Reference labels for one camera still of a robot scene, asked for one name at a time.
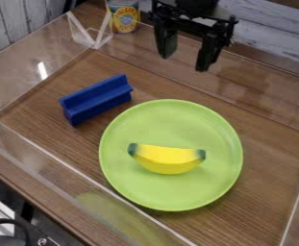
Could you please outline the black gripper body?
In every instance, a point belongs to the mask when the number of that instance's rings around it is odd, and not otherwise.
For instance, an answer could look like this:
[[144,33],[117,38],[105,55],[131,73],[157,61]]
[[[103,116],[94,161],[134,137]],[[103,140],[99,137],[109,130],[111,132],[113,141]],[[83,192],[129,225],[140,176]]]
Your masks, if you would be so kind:
[[152,0],[150,17],[156,30],[204,35],[218,29],[232,36],[240,19],[218,2],[220,0]]

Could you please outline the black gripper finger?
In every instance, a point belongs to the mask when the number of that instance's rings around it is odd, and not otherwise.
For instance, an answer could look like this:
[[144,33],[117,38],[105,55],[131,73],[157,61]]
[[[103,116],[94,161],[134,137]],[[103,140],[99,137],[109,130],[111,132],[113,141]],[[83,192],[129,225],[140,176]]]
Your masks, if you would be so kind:
[[178,30],[170,19],[154,17],[154,34],[161,57],[169,59],[178,48]]
[[196,70],[205,72],[217,62],[224,47],[224,38],[216,33],[208,33],[204,37],[202,47],[198,52]]

